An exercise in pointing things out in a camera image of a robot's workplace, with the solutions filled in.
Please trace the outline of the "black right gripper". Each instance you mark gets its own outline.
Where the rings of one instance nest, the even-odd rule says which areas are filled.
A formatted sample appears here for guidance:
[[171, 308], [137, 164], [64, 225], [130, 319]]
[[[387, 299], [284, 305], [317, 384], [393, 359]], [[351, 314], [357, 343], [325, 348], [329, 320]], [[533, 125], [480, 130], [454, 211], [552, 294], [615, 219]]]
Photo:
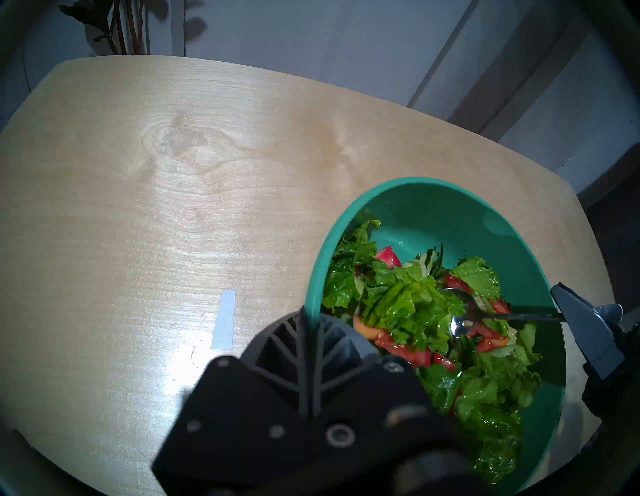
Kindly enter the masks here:
[[623, 399], [639, 399], [639, 325], [624, 332], [624, 311], [617, 303], [593, 306], [558, 283], [551, 296], [587, 362], [582, 401], [593, 415], [613, 414]]

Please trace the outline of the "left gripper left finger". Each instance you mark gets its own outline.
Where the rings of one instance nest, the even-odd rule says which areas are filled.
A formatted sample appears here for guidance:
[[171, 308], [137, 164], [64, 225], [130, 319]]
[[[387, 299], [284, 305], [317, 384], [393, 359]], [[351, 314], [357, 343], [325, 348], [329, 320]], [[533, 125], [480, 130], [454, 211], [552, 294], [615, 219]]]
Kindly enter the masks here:
[[318, 338], [301, 308], [209, 362], [152, 463], [166, 495], [320, 495]]

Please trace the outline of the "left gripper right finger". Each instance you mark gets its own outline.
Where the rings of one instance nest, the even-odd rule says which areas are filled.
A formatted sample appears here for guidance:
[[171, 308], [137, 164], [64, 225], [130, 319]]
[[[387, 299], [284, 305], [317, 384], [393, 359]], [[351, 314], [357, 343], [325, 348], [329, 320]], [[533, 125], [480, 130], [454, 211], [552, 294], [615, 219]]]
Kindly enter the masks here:
[[472, 495], [467, 450], [412, 366], [329, 315], [313, 332], [314, 495]]

